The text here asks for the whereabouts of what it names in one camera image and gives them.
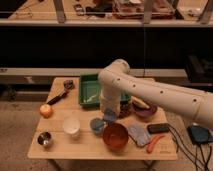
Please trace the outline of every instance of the black wall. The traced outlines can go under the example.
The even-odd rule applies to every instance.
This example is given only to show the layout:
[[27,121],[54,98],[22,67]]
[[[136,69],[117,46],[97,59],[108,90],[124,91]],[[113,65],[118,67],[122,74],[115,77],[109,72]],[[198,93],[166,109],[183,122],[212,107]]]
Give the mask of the black wall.
[[27,0],[0,0],[0,18],[8,18]]
[[141,68],[145,54],[147,68],[184,68],[191,53],[213,57],[212,28],[0,27],[0,67]]

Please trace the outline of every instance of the red bowl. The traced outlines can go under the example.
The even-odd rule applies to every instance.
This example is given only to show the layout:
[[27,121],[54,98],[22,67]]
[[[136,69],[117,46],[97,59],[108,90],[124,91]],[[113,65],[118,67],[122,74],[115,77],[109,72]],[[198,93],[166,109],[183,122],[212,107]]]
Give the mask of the red bowl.
[[118,151],[127,144],[129,134],[123,125],[112,123],[104,128],[103,140],[109,149]]

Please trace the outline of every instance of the cloth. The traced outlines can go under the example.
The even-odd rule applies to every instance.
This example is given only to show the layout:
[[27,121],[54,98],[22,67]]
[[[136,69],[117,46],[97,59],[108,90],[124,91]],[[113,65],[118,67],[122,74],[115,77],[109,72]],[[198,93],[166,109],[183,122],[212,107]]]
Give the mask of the cloth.
[[149,132],[135,123],[127,128],[130,137],[135,141],[138,147],[143,147],[151,140]]
[[103,120],[108,122],[108,123],[113,123],[117,120],[117,115],[114,111],[112,111],[111,109],[107,108],[104,111],[104,117]]
[[100,118],[94,118],[90,121],[90,128],[95,134],[101,134],[104,128],[104,121]]

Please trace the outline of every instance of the white paper cup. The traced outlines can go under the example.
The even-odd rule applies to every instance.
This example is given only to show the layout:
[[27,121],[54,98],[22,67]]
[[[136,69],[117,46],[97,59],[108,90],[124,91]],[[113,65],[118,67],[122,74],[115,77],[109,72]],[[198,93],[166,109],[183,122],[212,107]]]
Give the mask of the white paper cup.
[[80,132],[80,122],[78,118],[69,117],[63,122],[63,130],[72,138],[77,138]]

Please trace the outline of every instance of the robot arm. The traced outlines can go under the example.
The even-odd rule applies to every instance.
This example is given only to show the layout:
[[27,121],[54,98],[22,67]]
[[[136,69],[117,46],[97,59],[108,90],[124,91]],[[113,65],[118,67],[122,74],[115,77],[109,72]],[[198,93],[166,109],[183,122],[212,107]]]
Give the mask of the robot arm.
[[129,71],[128,63],[118,59],[99,73],[102,112],[110,108],[119,114],[120,95],[125,92],[213,130],[212,93],[135,78]]

